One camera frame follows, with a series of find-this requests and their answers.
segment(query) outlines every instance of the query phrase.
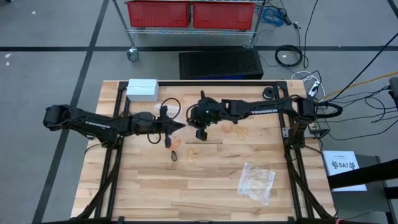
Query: white box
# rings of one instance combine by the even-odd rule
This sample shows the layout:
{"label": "white box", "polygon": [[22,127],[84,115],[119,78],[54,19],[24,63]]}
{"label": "white box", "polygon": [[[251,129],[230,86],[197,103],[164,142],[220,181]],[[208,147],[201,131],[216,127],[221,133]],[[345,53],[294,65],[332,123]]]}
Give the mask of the white box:
{"label": "white box", "polygon": [[159,84],[155,79],[130,79],[126,95],[133,102],[157,101]]}

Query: concrete floor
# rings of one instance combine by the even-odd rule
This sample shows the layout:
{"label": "concrete floor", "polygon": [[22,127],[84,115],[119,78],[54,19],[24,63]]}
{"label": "concrete floor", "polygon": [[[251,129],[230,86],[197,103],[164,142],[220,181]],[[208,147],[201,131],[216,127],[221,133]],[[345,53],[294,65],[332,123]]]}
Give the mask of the concrete floor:
{"label": "concrete floor", "polygon": [[[127,19],[123,1],[118,2]],[[302,27],[302,41],[314,2],[284,1],[290,18],[298,21]],[[146,48],[140,52],[139,61],[131,63],[126,58],[124,48],[111,52],[95,48],[127,49],[130,46],[111,2],[103,8],[106,12],[102,26],[97,27],[98,39],[95,35],[93,38],[102,5],[103,1],[99,0],[0,2],[1,224],[32,222],[60,138],[60,132],[50,132],[42,125],[47,106],[70,104],[72,101],[84,110],[94,111],[103,80],[179,79],[178,51],[154,52]],[[259,30],[271,28],[268,24],[261,24]],[[320,1],[308,32],[307,57],[310,66],[307,70],[320,71],[326,93],[343,88],[374,57],[377,53],[375,47],[384,45],[397,32],[397,28],[398,18],[386,0]],[[247,43],[245,37],[228,36],[140,35],[136,38],[138,47],[234,46]],[[263,32],[256,45],[282,44],[297,45],[293,28],[283,26],[273,32]],[[398,39],[391,46],[398,47]],[[396,71],[396,47],[383,52],[358,81]],[[273,50],[259,53],[269,64],[276,63]],[[289,79],[292,74],[281,67],[262,66],[263,79]],[[299,70],[303,70],[301,65],[294,68],[294,71]],[[80,96],[76,94],[80,90],[79,86],[76,87],[77,83],[82,84]],[[375,91],[385,85],[387,79],[357,87],[346,94]],[[392,106],[386,92],[378,97],[387,106]],[[370,109],[364,103],[356,103],[347,107],[338,119],[377,113],[380,111]],[[376,124],[370,121],[363,119],[333,123],[330,124],[331,132],[336,138],[375,133],[387,128],[395,120]],[[358,154],[380,156],[383,162],[398,157],[397,131],[398,126],[394,126],[386,133],[366,140],[335,141],[327,136],[323,142],[325,149],[352,150]],[[69,218],[86,144],[87,140],[79,134],[69,133],[44,213],[44,222]],[[340,210],[339,217],[348,218],[363,212],[366,211],[355,208]],[[377,212],[355,220],[386,222],[385,216]]]}

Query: wooden table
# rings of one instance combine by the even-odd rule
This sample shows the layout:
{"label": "wooden table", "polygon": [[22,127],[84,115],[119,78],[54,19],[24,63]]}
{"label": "wooden table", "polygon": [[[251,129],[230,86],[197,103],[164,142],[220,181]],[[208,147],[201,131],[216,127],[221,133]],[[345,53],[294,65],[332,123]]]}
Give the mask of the wooden table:
{"label": "wooden table", "polygon": [[[287,84],[289,95],[305,96],[301,81],[289,80]],[[118,85],[118,81],[103,83],[96,113],[113,115]],[[218,101],[222,98],[259,101],[263,100],[263,89],[261,84],[160,86],[157,103],[131,103],[130,110],[159,115],[160,103],[175,97],[182,104],[176,121],[186,123],[186,109],[198,101],[200,90]],[[169,116],[173,116],[178,108],[176,102],[170,101],[167,105]],[[177,152],[177,162],[172,162],[170,149],[164,147],[163,141],[151,144],[147,136],[125,138],[113,219],[124,216],[126,220],[285,221],[287,217],[295,216],[277,114],[250,116],[237,125],[222,121],[207,128],[206,142],[197,139],[195,131],[187,126],[173,133],[172,148]],[[317,140],[308,139],[306,143],[318,149]],[[98,141],[90,141],[88,146],[94,144]],[[99,188],[105,151],[98,146],[86,153],[73,217],[83,211]],[[310,190],[333,215],[335,209],[320,154],[305,148],[302,157]],[[275,172],[269,205],[236,193],[245,162]],[[305,202],[300,190],[298,194],[305,216]],[[103,215],[108,195],[104,196]]]}

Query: floor stripe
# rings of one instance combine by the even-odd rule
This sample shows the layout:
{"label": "floor stripe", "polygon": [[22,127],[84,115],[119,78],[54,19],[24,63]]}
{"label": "floor stripe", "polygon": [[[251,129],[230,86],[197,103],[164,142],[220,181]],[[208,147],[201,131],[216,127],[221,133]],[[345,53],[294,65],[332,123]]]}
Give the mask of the floor stripe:
{"label": "floor stripe", "polygon": [[[104,0],[101,6],[101,10],[99,12],[97,22],[95,24],[93,35],[91,36],[90,45],[88,47],[88,51],[86,53],[85,60],[83,62],[83,66],[80,70],[79,78],[75,87],[75,91],[73,92],[72,100],[70,102],[71,107],[76,107],[79,101],[79,97],[81,94],[81,89],[83,88],[84,81],[86,79],[88,67],[90,66],[91,58],[93,56],[94,47],[97,42],[98,36],[100,34],[101,26],[104,20],[105,12],[108,7],[109,0]],[[47,174],[47,178],[44,183],[44,188],[42,191],[42,195],[40,196],[39,204],[37,205],[35,215],[33,217],[32,223],[42,223],[45,209],[50,199],[52,187],[55,182],[55,178],[57,176],[58,168],[61,162],[63,150],[65,149],[65,145],[67,143],[67,138],[69,135],[69,130],[62,130],[60,139],[58,140],[57,148],[55,150],[49,173]]]}
{"label": "floor stripe", "polygon": [[86,52],[88,47],[0,47],[0,52]]}
{"label": "floor stripe", "polygon": [[396,15],[396,17],[398,18],[398,8],[396,6],[396,4],[394,3],[394,0],[387,0],[388,4],[390,5],[392,11],[394,12],[394,14]]}
{"label": "floor stripe", "polygon": [[[279,46],[255,46],[256,50],[274,51]],[[379,51],[382,46],[307,46],[307,51],[333,51],[333,52],[367,52]],[[125,52],[130,47],[94,47],[94,52]],[[175,46],[175,47],[137,47],[139,52],[180,52],[202,50],[238,50],[242,46]],[[91,47],[0,47],[0,52],[86,52]],[[398,46],[388,46],[384,51],[398,51]]]}

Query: plastic bag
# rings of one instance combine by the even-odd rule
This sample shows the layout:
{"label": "plastic bag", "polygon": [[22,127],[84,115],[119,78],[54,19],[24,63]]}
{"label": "plastic bag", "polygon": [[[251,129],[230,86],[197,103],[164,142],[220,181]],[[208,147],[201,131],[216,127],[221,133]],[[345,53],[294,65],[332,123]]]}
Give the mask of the plastic bag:
{"label": "plastic bag", "polygon": [[268,205],[274,177],[275,172],[245,162],[237,194]]}

